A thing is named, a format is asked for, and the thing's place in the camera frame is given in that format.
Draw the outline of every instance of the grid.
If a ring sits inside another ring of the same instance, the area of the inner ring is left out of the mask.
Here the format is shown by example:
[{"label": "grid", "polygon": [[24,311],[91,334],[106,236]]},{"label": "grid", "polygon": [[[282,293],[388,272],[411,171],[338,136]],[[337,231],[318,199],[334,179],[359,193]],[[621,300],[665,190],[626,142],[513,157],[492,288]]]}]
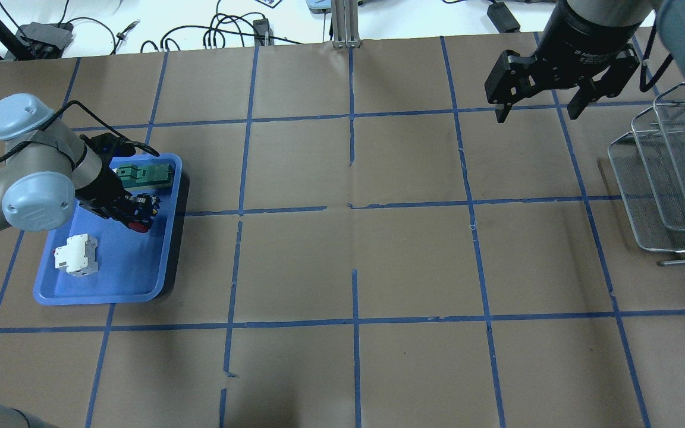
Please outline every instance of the grid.
[{"label": "grid", "polygon": [[[259,67],[259,51],[258,46],[255,47],[253,51],[253,62],[252,71],[250,76],[250,96],[247,108],[247,118],[246,119],[223,119],[223,120],[206,120],[198,122],[156,122],[155,116],[158,110],[158,101],[160,100],[161,89],[164,83],[164,76],[166,73],[166,65],[168,64],[168,52],[164,54],[162,60],[162,67],[160,72],[160,77],[158,79],[157,92],[155,95],[155,103],[152,108],[152,116],[150,116],[149,122],[147,124],[126,124],[118,125],[116,128],[119,130],[124,129],[145,129],[146,138],[145,143],[149,143],[150,135],[155,128],[161,127],[184,127],[185,125],[212,125],[212,124],[244,124],[246,127],[245,139],[244,139],[244,152],[243,152],[243,162],[241,166],[241,178],[240,178],[240,192],[239,192],[239,207],[236,210],[223,210],[223,211],[190,211],[185,213],[185,216],[239,216],[240,221],[237,222],[237,230],[235,231],[234,239],[234,263],[232,270],[232,286],[231,295],[228,306],[228,321],[222,323],[176,323],[176,325],[113,325],[112,319],[114,318],[115,304],[109,306],[109,310],[106,315],[106,322],[103,327],[101,326],[78,326],[78,327],[50,327],[50,328],[0,328],[0,334],[6,333],[60,333],[60,332],[81,332],[81,331],[96,331],[102,332],[103,338],[101,342],[101,348],[99,353],[99,358],[97,362],[97,367],[95,371],[95,378],[93,379],[92,394],[90,395],[90,402],[88,406],[87,417],[85,421],[85,426],[89,427],[92,425],[93,418],[93,407],[95,407],[95,398],[97,396],[98,387],[100,384],[100,378],[102,375],[103,361],[105,357],[105,352],[107,348],[108,338],[111,332],[117,331],[176,331],[176,330],[205,330],[205,329],[218,329],[224,330],[226,332],[225,341],[225,354],[223,360],[223,371],[228,376],[233,376],[230,370],[231,363],[231,341],[232,333],[234,329],[250,329],[250,328],[292,328],[292,327],[310,327],[310,326],[325,326],[325,325],[353,325],[353,358],[354,362],[354,372],[351,374],[354,377],[354,419],[356,419],[356,426],[364,426],[362,422],[362,379],[361,379],[361,351],[360,351],[360,339],[359,339],[359,327],[361,325],[383,325],[383,323],[485,323],[486,325],[486,336],[487,336],[487,347],[488,355],[490,361],[490,367],[492,371],[492,383],[495,392],[495,403],[497,404],[498,421],[500,426],[506,426],[505,419],[505,407],[502,400],[502,384],[499,379],[499,367],[497,364],[497,358],[495,358],[495,341],[493,333],[493,323],[494,322],[507,322],[508,320],[560,320],[560,319],[614,319],[617,325],[617,329],[620,334],[620,341],[623,346],[623,352],[625,355],[626,363],[630,371],[631,382],[633,382],[633,389],[636,395],[636,401],[639,406],[639,411],[643,419],[643,425],[645,427],[651,426],[650,415],[647,411],[644,396],[642,395],[642,389],[640,385],[640,379],[636,374],[636,368],[633,363],[633,357],[631,356],[631,348],[626,336],[625,327],[623,325],[623,319],[627,317],[656,317],[656,316],[668,316],[668,315],[685,315],[685,309],[660,309],[660,310],[646,310],[646,311],[621,311],[618,304],[617,298],[614,295],[614,289],[612,288],[611,275],[609,274],[609,267],[607,266],[607,260],[604,255],[604,249],[600,241],[600,235],[598,227],[593,217],[592,206],[590,203],[592,201],[601,200],[619,200],[618,195],[589,195],[584,180],[582,178],[582,173],[579,167],[578,159],[576,158],[576,152],[573,148],[573,142],[568,133],[568,125],[566,124],[565,118],[563,117],[563,108],[566,105],[560,103],[557,92],[552,92],[552,97],[554,97],[554,103],[552,105],[528,105],[528,106],[517,106],[516,109],[555,109],[559,117],[559,122],[562,128],[562,133],[567,144],[568,154],[571,159],[571,165],[573,166],[574,174],[576,175],[580,195],[579,196],[562,196],[562,197],[530,197],[530,198],[518,198],[518,199],[476,199],[473,197],[472,187],[467,173],[467,161],[464,155],[464,139],[462,136],[462,127],[460,124],[460,113],[467,112],[479,112],[479,111],[493,111],[492,106],[487,108],[459,108],[457,105],[457,95],[454,88],[454,77],[452,75],[451,60],[449,58],[448,50],[446,47],[445,39],[440,38],[442,56],[445,60],[445,72],[448,77],[449,89],[451,92],[451,109],[427,109],[427,111],[392,111],[392,112],[369,112],[369,113],[358,113],[354,106],[354,90],[353,90],[353,78],[354,78],[354,51],[350,49],[348,52],[348,83],[350,84],[350,111],[348,114],[332,114],[332,115],[322,115],[322,116],[302,116],[302,117],[271,117],[271,118],[254,118],[253,117],[253,99],[255,97],[255,86],[256,86],[256,71]],[[73,75],[71,76],[70,84],[68,85],[68,90],[65,94],[63,103],[66,103],[71,97],[71,90],[73,89],[73,84],[76,81],[76,75],[78,75],[79,67],[81,65],[81,59],[76,60],[76,67],[74,67]],[[649,101],[621,101],[621,102],[600,102],[590,108],[605,108],[606,106],[630,106],[630,105],[650,105]],[[340,119],[347,117],[350,120],[350,163],[351,165],[356,161],[356,119],[363,117],[388,117],[388,116],[416,116],[416,115],[433,115],[433,114],[452,114],[454,118],[455,131],[457,135],[457,149],[459,151],[460,157],[460,167],[462,170],[462,177],[464,180],[464,191],[466,193],[466,198],[464,200],[446,200],[438,202],[417,202],[417,203],[373,203],[366,206],[354,206],[353,204],[348,204],[351,210],[362,210],[362,209],[402,209],[402,208],[415,208],[415,207],[429,207],[429,206],[465,206],[469,211],[470,216],[470,230],[472,235],[472,244],[475,254],[475,263],[477,266],[478,276],[479,276],[479,292],[482,297],[483,314],[478,315],[466,315],[466,316],[448,316],[448,317],[360,317],[359,316],[359,288],[358,288],[358,271],[354,269],[351,271],[351,303],[353,303],[353,313],[351,317],[345,317],[345,319],[321,319],[321,320],[293,320],[293,322],[235,322],[234,321],[234,308],[237,298],[237,287],[239,287],[239,264],[240,264],[240,246],[242,241],[242,232],[244,223],[241,218],[244,216],[250,216],[252,214],[266,214],[266,213],[289,213],[289,212],[318,212],[327,209],[327,206],[297,206],[291,208],[266,208],[266,209],[246,209],[244,204],[245,197],[245,183],[247,178],[247,166],[250,160],[250,131],[252,125],[256,122],[274,122],[274,121],[297,121],[297,120],[326,120],[326,119]],[[102,130],[100,127],[83,127],[74,129],[76,131],[92,131],[92,130]],[[475,207],[481,205],[497,205],[506,203],[556,203],[556,202],[580,202],[585,206],[587,211],[587,217],[590,225],[590,232],[592,233],[593,245],[598,253],[598,259],[601,264],[601,271],[604,275],[604,280],[607,285],[607,293],[609,294],[609,299],[611,299],[612,310],[611,311],[587,311],[587,312],[566,312],[566,313],[536,313],[536,314],[493,314],[492,309],[489,304],[488,292],[486,289],[486,280],[483,268],[483,253],[482,246],[478,235],[478,230],[476,227],[476,214]],[[16,244],[14,246],[11,260],[8,265],[7,273],[0,290],[0,308],[2,306],[2,299],[4,298],[5,292],[7,290],[8,282],[13,270],[15,260],[17,258],[17,253],[21,247],[21,242],[24,238],[24,234],[21,232],[17,238]],[[221,389],[220,392],[220,421],[219,426],[224,426],[225,424],[225,409],[226,403],[228,401],[228,390],[226,388]]]}]

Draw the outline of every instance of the white floor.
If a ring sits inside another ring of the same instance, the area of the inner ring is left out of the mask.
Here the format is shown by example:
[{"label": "white floor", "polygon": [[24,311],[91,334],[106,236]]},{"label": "white floor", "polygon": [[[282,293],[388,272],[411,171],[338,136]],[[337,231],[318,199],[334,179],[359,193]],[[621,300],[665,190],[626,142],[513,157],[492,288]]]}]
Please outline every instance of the white floor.
[{"label": "white floor", "polygon": [[[65,5],[64,0],[2,0],[2,3],[19,24],[57,22]],[[507,4],[523,32],[543,30],[554,7],[552,3],[525,4],[511,0]],[[208,25],[215,5],[216,0],[72,0],[66,19],[93,17],[103,21],[114,33],[136,19],[141,20],[118,49],[119,54],[131,54],[138,52],[147,39],[159,43],[161,36],[174,27]],[[495,33],[495,27],[486,16],[488,5],[485,0],[465,0],[454,5],[441,0],[369,0],[359,10],[359,29],[362,39]],[[325,26],[324,16],[310,13],[305,0],[283,0],[274,9],[255,0],[221,1],[220,12],[244,14],[250,11],[266,14],[277,36],[302,43],[317,43],[327,38],[329,16]],[[1,8],[0,19],[14,29]],[[111,37],[103,27],[91,21],[74,24],[74,40],[65,56],[106,55],[111,51]],[[199,29],[179,30],[172,37],[182,49],[201,49],[202,33]],[[227,46],[241,46],[239,37],[228,36]],[[5,48],[0,44],[0,54],[4,52]]]}]

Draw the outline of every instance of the robotic arm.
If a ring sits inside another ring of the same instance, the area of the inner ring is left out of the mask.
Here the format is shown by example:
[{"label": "robotic arm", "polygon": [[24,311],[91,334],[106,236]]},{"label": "robotic arm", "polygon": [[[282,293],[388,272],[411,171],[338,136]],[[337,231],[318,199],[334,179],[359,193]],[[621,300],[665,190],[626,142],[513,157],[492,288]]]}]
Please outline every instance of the robotic arm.
[{"label": "robotic arm", "polygon": [[579,87],[567,106],[571,119],[601,97],[617,97],[641,65],[628,41],[652,9],[685,76],[685,0],[559,0],[538,49],[531,56],[504,51],[493,66],[485,89],[498,122],[542,90]]},{"label": "robotic arm", "polygon": [[134,197],[109,168],[114,155],[133,155],[141,144],[120,134],[76,136],[58,119],[65,108],[55,113],[28,94],[0,100],[0,140],[7,149],[0,158],[6,160],[0,168],[0,231],[10,225],[25,231],[60,227],[73,215],[75,198],[98,216],[145,233],[160,199]]}]

